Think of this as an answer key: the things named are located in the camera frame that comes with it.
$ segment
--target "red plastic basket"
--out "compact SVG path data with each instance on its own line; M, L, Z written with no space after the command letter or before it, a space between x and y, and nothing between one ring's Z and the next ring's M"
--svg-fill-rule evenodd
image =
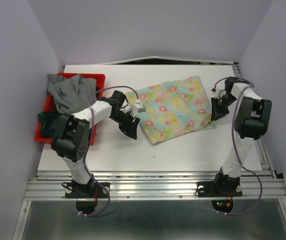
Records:
M65 78L71 78L75 75L77 75L78 73L65 73L65 72L59 72L57 75L59 76L63 76ZM104 74L93 74L93 73L81 73L81 75L84 77L84 78L94 78L96 79L96 86L99 88L99 89L103 89L104 88L104 84L105 84L105 75ZM101 91L99 93L99 97L102 97L103 95L103 92ZM46 100L46 103L45 103L45 107L43 109L43 112L52 112L52 111L55 111L56 110L56 106L54 104L54 101L53 101L53 97L49 94L48 97L47 97L47 100ZM92 136L92 139L91 139L91 142L90 144L91 145L94 145L94 141L95 141L95 136L96 136L96 128L97 128L97 125L95 125L94 127L94 135ZM35 141L38 141L38 142L43 142L43 143L48 143L48 144L51 144L52 143L52 139L51 138L44 138L43 136L43 133L41 131L41 122L38 121L38 126L37 126L37 130L36 130L36 133L35 133L35 137L34 137Z

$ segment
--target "gray cloth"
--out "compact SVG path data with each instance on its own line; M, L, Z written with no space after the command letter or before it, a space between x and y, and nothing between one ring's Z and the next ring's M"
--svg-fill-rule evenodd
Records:
M47 91L54 98L59 113L78 113L88 107L85 99L96 91L96 79L83 78L78 74L69 79L55 74L48 75ZM90 106L96 102L96 95L89 99Z

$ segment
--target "metal frame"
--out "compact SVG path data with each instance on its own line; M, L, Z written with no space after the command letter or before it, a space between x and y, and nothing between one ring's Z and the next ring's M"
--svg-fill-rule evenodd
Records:
M235 76L240 77L238 66L232 65ZM284 179L277 179L264 141L258 140L261 153L262 171L260 176L264 191L263 199L278 199L286 224L286 184ZM216 200L217 198L199 198L195 195L196 182L208 181L215 177L213 171L184 172L94 172L99 181L110 182L112 201L150 201L150 200ZM13 240L21 240L26 226L31 201L73 201L65 199L62 181L69 181L68 171L38 171L34 180L28 181ZM241 186L243 196L240 199L257 199L260 188L257 179L242 173Z

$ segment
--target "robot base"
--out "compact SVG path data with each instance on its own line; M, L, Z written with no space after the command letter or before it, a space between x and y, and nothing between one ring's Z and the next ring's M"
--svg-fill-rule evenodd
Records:
M100 182L104 187L110 189L110 183L109 182ZM71 188L72 187L72 183L71 182L68 182L67 184L67 187ZM71 192L65 192L65 198L67 199L93 199L94 198L94 195L95 195L95 190L98 191L98 198L99 199L107 199L108 196L105 192L105 190L103 191L103 189L97 184L97 183L94 183L94 188L93 188L93 191L89 192L89 193L79 193L77 191L71 191Z
M199 181L197 182L196 196L200 198L218 198L218 197L230 197L233 192L233 197L241 197L242 191L231 190L226 187L218 187L215 181Z

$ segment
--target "cable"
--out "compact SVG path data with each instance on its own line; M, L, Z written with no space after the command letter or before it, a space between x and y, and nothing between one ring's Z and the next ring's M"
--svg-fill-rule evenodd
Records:
M97 94L97 93L100 93L102 91L105 91L105 90L109 90L109 89L118 89L118 88L127 88L127 89L131 89L135 94L136 94L136 98L139 99L139 96L138 96L138 93L135 89L129 87L129 86L123 86L123 85L120 85L120 86L110 86L110 87L106 87L104 89L100 89L98 91L95 91L95 92L92 92L86 99L85 101L87 102L87 104L89 105L89 98L91 96L93 96L94 94Z
M236 157L240 163L240 165L242 165L242 168L245 170L245 171L248 171L249 173L252 173L257 179L258 179L258 182L259 182L259 185L260 185L260 193L259 193L259 197L256 201L256 203L251 206L249 209L247 210L244 210L244 211L240 211L240 212L235 212L235 213L227 213L227 215L232 215L232 216L236 216L236 215L241 215L241 214L245 214L245 213L248 213L249 211L251 211L252 209L254 209L258 203L260 202L260 200L262 199L262 195L263 195L263 183L261 181L261 179L259 178L259 176L252 170L249 170L247 169L246 167L243 166L243 162L239 156L239 153L238 153L238 149L236 147L236 142L235 142L235 133L234 133L234 129L235 129L235 121L236 121L236 113L237 113L237 109L238 109L238 105L240 103L240 99L241 97L243 96L244 92L249 89L249 88L252 88L254 85L250 85L250 86L247 86L245 87L241 93L239 94L238 96L238 99L237 99L237 102L236 102L236 106L235 106L235 111L234 111L234 115L233 115L233 122L232 122L232 140L233 140L233 147L234 147L234 150L235 150L235 153L236 153Z
M131 89L131 90L136 94L137 99L139 99L138 93L137 93L137 91L136 91L135 89L133 89L133 88L131 88L131 87L129 87L129 86L120 85L120 86L106 87L106 88L104 88L104 89L100 89L100 90L98 90L98 91L92 92L92 93L85 99L85 101L86 101L86 102L88 103L88 105L89 105L89 101L88 101L88 100L89 100L89 98L90 98L91 96L93 96L93 95L95 95L95 94L97 94L97 93L100 93L100 92L102 92L102 91L105 91L105 90L117 89L117 88L124 88L124 87L125 87L125 88L128 88L128 89ZM90 109L91 114L92 114L92 122L95 122L94 110L90 107L90 105L89 105L89 109ZM94 135L94 126L91 127L90 138L89 138L89 139L92 139L92 136L93 136L93 135ZM99 212L91 213L91 214L83 214L82 212L79 212L79 213L78 213L79 215L82 215L82 216L84 216L84 217L86 217L86 218L87 218L87 217L93 217L93 216L95 217L95 216L100 215L102 212L104 212L104 211L107 209L107 207L108 207L108 205L109 205L109 203L110 203L109 190L108 190L105 186L103 186L98 180L96 180L96 178L94 177L94 175L90 172L90 170L89 170L88 167L87 167L87 164L86 164L86 155L87 155L89 146L90 146L90 141L88 141L87 151L85 152L85 155L84 155L84 157L83 157L84 168L85 168L87 174L91 177L91 179L93 179L93 181L94 181L97 185L99 185L102 189L104 189L104 190L106 191L107 196L108 196L108 201L107 201L107 204L106 204L106 205L101 209L101 211L99 211Z
M229 77L225 77L225 78L222 78L222 79L218 80L218 81L214 84L213 90L216 89L216 86L217 86L218 83L220 83L221 81L226 80L226 79L228 79L228 78L229 78ZM240 211L240 212L235 212L235 213L226 213L226 212L216 211L217 213L221 213L221 214L229 215L229 216L237 216L237 215L241 215L241 214L248 213L249 211L251 211L252 209L254 209L254 208L258 205L258 203L259 203L260 200L262 199L262 195L263 195L263 183L262 183L261 179L259 178L259 176L257 175L257 173L255 173L254 171L252 171L252 170L250 170L250 169L247 169L246 167L243 166L243 162L242 162L242 160L241 160L241 158L240 158L240 156L239 156L238 149L237 149L237 147L236 147L235 133L234 133L235 121L236 121L236 113L237 113L238 105L239 105L239 103L240 103L240 99L242 98L244 92L245 92L247 89L249 89L249 88L254 88L255 85L254 85L252 82L250 82L250 81L248 81L248 80L246 80L246 79L244 79L244 78L240 78L240 77L236 77L236 78L239 79L239 80L242 80L242 81L245 82L245 83L247 83L248 86L245 87L245 88L240 92L240 94L239 94L239 96L238 96L238 99L237 99L237 101L236 101L236 106L235 106L235 111L234 111L233 121L232 121L232 141L233 141L233 148L234 148L234 150L235 150L235 154L236 154L237 160L238 160L238 162L240 163L240 165L242 166L242 168L243 168L245 171L247 171L247 172L249 172L249 173L252 173L252 174L257 178L257 180L258 180L258 182L259 182L259 185L260 185L260 193L259 193L259 196L258 196L258 199L257 199L256 203L255 203L253 206L251 206L249 209L247 209L247 210Z
M218 98L221 98L221 93L222 93L223 91L225 91L225 92L226 92L226 90L225 90L225 89L221 90L221 91L219 92L219 94L218 94Z
M67 189L67 190L70 190L70 191L73 191L73 189L72 189L71 187L68 187L67 184L68 184L68 183L64 181L64 182L62 182L61 185L62 185L63 188L65 188L65 189Z
M230 78L230 76L224 77L224 78L222 78L222 79L219 79L219 80L214 84L214 87L213 87L212 91L213 91L213 90L216 90L216 86L217 86L218 83L220 83L221 81L226 80L226 79L228 79L228 78ZM237 79L242 80L243 82L247 83L247 84L250 85L251 87L253 87L253 88L255 87L255 85L254 85L251 81L248 81L248 80L246 80L246 79L244 79L244 78L237 77L237 76L233 76L232 78L237 78Z
M125 106L121 107L120 109L124 109L124 108L126 108L126 107L129 105L129 103L128 103L128 100L127 100L127 99L126 99L126 102L127 102L127 104L126 104Z
M95 119L94 119L94 118L95 118L95 117L94 117L94 110L93 110L92 108L89 108L89 109L90 109L90 111L91 111L91 113L92 113L92 121L95 122ZM94 126L91 127L91 132L90 132L90 138L89 138L89 139L92 139L92 136L93 136L93 135L94 135ZM82 212L79 212L79 213L78 213L79 215L84 216L84 217L86 217L86 218L88 218L88 217L93 217L93 216L96 217L96 216L100 215L102 212L104 212L104 211L107 209L107 207L108 207L108 205L109 205L109 203L110 203L110 200L111 200L110 194L109 194L109 190L108 190L105 186L103 186L98 180L96 180L96 178L94 177L94 175L90 172L90 170L89 170L88 167L87 167L87 164L86 164L86 155L87 155L89 146L90 146L90 141L88 141L87 151L85 152L85 155L84 155L84 157L83 157L85 170L86 170L87 174L91 177L91 179L93 179L93 181L94 181L97 185L99 185L102 189L104 189L104 190L106 191L107 197L108 197L108 201L107 201L107 204L106 204L99 212L95 212L95 213L91 213L91 214L83 214Z

